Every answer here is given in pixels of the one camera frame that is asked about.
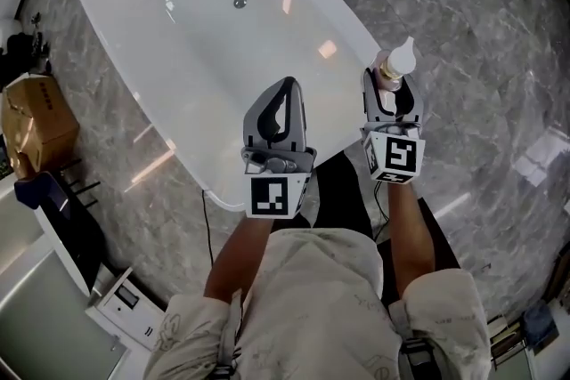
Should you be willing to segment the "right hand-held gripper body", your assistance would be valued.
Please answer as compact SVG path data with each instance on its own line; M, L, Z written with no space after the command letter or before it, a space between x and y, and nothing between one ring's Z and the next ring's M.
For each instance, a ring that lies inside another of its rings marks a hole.
M420 122L366 122L362 147L371 179L405 184L417 178L426 146L420 133Z

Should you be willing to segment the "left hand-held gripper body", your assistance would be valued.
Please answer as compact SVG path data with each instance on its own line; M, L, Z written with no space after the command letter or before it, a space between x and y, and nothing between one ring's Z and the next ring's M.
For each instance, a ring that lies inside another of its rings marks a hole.
M294 218L313 173L316 150L304 141L276 144L272 149L248 142L241 157L245 164L247 217Z

